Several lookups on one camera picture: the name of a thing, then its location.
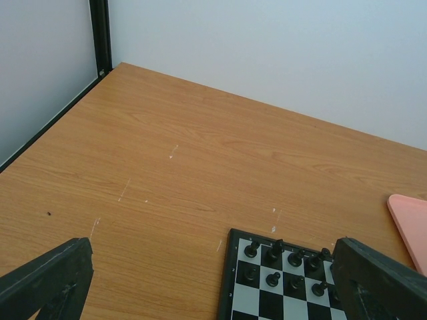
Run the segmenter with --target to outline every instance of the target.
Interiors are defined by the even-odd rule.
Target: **black chessboard frame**
[[[230,320],[232,318],[232,303],[233,303],[233,294],[235,286],[235,278],[237,272],[238,264],[238,248],[239,240],[245,239],[248,241],[258,241],[260,243],[260,249],[262,245],[271,247],[276,239],[271,239],[268,237],[262,237],[253,233],[248,233],[245,231],[240,231],[237,229],[230,229],[228,236],[228,247],[226,252],[226,260],[224,263],[223,277],[222,277],[222,287],[220,293],[220,304],[218,307],[218,320]],[[297,251],[298,249],[305,249],[305,257],[311,257],[319,253],[319,251],[301,247],[299,245],[294,245],[291,243],[284,242],[285,250],[287,251]],[[326,258],[326,261],[333,262],[332,256]]]

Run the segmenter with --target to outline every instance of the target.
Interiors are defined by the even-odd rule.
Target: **black metal frame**
[[[88,238],[71,239],[0,278],[0,319],[80,319],[91,285]]]
[[[66,105],[52,120],[50,120],[39,132],[37,132],[24,146],[16,151],[4,164],[0,165],[2,173],[16,158],[27,150],[38,138],[50,129],[64,114],[91,91],[112,69],[111,40],[109,35],[108,0],[89,0],[91,10],[93,44],[95,46],[95,57],[98,78],[89,84],[76,98]]]
[[[348,320],[415,320],[427,316],[427,277],[371,249],[342,238],[332,275]]]

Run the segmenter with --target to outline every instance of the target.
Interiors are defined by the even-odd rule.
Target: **tabletop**
[[[73,237],[82,319],[214,319],[230,228],[353,237],[413,267],[387,209],[427,152],[122,63],[0,174],[0,274]]]

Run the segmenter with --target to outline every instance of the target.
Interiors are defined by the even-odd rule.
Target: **chessboard border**
[[[238,229],[230,229],[228,233],[227,241],[227,251],[225,256],[224,268],[222,271],[222,284],[220,290],[220,303],[218,305],[218,320],[230,320],[232,317],[232,302],[233,296],[230,296],[231,292],[234,292],[235,284],[235,272],[237,272],[237,263],[238,263],[238,249],[239,249],[239,239],[250,240],[250,238],[255,238],[260,242],[261,245],[270,246],[270,243],[274,243],[277,239],[272,239],[269,237],[264,237],[262,235],[257,235],[255,233],[250,233]],[[307,247],[302,247],[300,245],[294,245],[292,243],[287,243],[284,241],[286,247],[296,248],[296,249],[305,249],[305,255],[315,255],[319,253],[317,250],[313,250]],[[332,256],[326,259],[327,261],[332,262]]]

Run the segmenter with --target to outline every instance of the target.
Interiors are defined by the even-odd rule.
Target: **white wall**
[[[88,0],[0,1],[0,165],[96,77]]]
[[[121,61],[427,149],[427,1],[109,0]]]

